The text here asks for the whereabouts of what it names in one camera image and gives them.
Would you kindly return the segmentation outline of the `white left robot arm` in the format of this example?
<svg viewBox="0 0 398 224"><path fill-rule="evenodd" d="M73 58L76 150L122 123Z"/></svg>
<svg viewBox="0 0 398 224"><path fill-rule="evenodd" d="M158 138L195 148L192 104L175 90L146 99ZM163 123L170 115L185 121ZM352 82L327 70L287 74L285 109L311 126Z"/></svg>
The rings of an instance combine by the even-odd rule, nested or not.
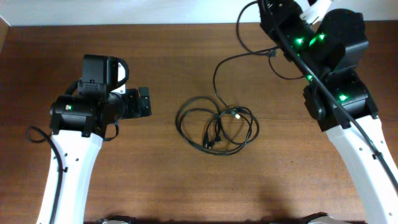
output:
<svg viewBox="0 0 398 224"><path fill-rule="evenodd" d="M82 77L50 107L50 134L41 129L52 150L49 174L37 223L83 223L94 164L109 125L152 114L148 87L126 88L125 60L86 54Z"/></svg>

